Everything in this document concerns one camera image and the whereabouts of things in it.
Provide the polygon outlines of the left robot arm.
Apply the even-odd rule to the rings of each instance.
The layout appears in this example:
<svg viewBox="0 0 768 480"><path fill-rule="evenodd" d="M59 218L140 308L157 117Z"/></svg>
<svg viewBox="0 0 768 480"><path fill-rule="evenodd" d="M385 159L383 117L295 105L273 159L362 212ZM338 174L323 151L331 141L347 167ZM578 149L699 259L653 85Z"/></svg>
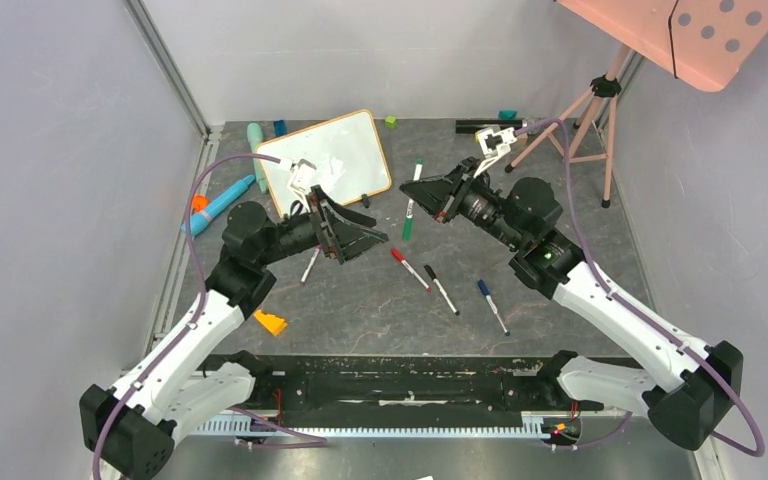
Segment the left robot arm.
<svg viewBox="0 0 768 480"><path fill-rule="evenodd" d="M152 479L175 446L221 411L266 405L273 379L226 362L188 382L214 348L263 303L276 282L270 264L319 248L339 263L384 244L374 218L331 199L319 186L298 213L273 221L263 205L243 202L227 216L220 257L193 305L153 350L113 385L90 385L79 399L93 476L107 464L127 479Z"/></svg>

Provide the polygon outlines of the green whiteboard marker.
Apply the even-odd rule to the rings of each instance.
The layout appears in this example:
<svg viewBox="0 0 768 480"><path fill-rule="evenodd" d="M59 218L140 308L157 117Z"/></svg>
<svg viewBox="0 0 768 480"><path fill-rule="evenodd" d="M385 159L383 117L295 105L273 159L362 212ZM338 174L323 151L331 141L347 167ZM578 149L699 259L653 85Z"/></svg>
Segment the green whiteboard marker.
<svg viewBox="0 0 768 480"><path fill-rule="evenodd" d="M413 181L417 181L421 178L422 168L423 168L423 160L419 158L415 164L413 178L412 178ZM412 226L413 226L413 208L414 208L414 200L412 198L409 198L407 207L406 207L405 221L404 221L403 231L402 231L402 240L404 242L409 242L411 239Z"/></svg>

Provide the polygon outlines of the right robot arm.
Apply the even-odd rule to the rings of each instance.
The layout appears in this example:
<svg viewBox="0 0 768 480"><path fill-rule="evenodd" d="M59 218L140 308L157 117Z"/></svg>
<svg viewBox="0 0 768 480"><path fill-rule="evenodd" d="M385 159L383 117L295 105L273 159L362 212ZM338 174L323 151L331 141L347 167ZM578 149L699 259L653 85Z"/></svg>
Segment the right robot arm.
<svg viewBox="0 0 768 480"><path fill-rule="evenodd" d="M711 345L664 320L611 280L557 228L563 208L552 186L523 177L503 195L478 161L445 175L403 183L400 191L440 223L458 216L507 246L516 278L576 313L627 352L637 367L560 351L538 373L551 408L591 401L644 415L673 444L695 451L735 406L744 356L727 341Z"/></svg>

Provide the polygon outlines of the white board orange frame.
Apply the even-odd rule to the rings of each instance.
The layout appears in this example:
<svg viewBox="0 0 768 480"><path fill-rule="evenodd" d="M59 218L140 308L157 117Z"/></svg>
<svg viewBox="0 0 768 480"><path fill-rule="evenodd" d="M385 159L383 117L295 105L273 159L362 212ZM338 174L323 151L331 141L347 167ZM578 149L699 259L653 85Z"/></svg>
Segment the white board orange frame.
<svg viewBox="0 0 768 480"><path fill-rule="evenodd" d="M388 190L392 178L373 116L358 110L296 132L268 140L256 148L261 155L306 159L317 167L312 185L319 185L336 202L347 205L364 195ZM260 162L269 193L280 216L297 198L288 190L288 173L272 161Z"/></svg>

